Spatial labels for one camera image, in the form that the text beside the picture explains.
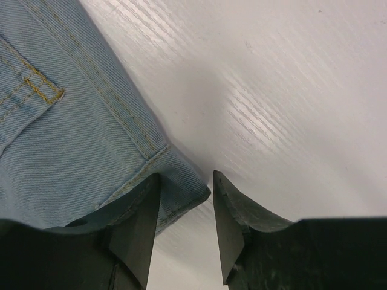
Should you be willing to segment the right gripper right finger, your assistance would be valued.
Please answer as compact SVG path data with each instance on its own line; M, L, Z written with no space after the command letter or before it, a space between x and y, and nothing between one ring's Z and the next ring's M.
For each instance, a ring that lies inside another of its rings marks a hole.
M386 218L292 222L213 173L223 283L229 289L385 289Z

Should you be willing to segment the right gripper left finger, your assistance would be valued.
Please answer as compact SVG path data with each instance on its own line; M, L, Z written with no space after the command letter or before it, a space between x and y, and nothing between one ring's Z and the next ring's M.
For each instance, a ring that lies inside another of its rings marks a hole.
M64 227L1 220L2 289L145 289L160 177Z

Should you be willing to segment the light blue denim skirt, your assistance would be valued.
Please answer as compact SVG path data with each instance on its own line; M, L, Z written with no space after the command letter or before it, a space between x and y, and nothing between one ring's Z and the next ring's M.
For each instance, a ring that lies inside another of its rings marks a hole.
M157 231L209 197L79 1L2 1L1 217L63 226L153 173Z

